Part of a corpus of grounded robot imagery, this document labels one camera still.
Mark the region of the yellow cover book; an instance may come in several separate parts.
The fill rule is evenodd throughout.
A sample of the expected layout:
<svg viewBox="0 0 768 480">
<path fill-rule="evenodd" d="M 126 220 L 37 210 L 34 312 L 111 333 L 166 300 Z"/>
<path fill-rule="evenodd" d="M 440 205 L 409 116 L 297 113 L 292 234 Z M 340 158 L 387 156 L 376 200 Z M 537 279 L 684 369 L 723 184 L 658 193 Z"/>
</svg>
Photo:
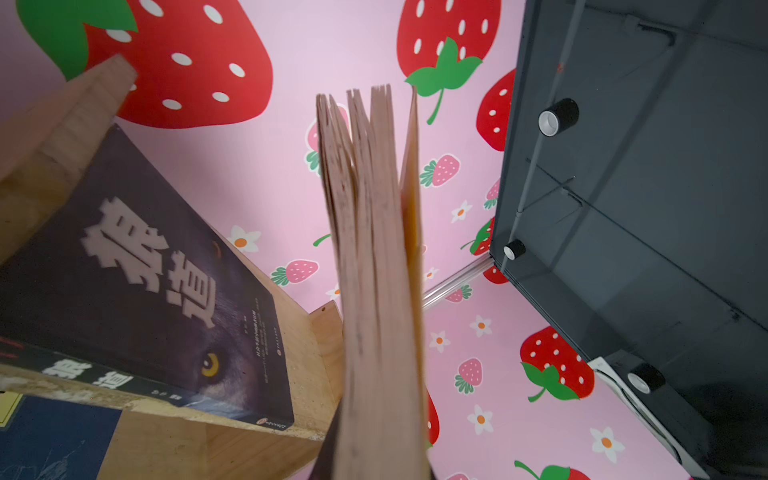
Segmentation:
<svg viewBox="0 0 768 480">
<path fill-rule="evenodd" d="M 396 146 L 392 89 L 316 98 L 345 355 L 315 479 L 428 479 L 418 109 Z"/>
</svg>

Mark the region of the black wolf cover book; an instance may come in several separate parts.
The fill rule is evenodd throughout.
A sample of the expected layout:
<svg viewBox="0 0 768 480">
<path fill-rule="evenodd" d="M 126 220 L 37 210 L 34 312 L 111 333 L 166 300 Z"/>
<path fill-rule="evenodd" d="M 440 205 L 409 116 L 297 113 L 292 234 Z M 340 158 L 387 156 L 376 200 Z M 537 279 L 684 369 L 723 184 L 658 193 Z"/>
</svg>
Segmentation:
<svg viewBox="0 0 768 480">
<path fill-rule="evenodd" d="M 275 430 L 294 422 L 273 296 L 118 127 L 2 266 L 1 360 Z"/>
</svg>

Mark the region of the blue book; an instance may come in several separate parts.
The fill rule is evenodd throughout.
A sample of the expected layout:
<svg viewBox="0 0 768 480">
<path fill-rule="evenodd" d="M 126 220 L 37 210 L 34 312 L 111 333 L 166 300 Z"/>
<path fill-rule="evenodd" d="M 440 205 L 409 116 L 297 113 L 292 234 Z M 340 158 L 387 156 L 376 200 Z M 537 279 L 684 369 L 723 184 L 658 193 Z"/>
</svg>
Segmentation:
<svg viewBox="0 0 768 480">
<path fill-rule="evenodd" d="M 1 394 L 3 479 L 95 479 L 115 432 L 117 410 Z"/>
</svg>

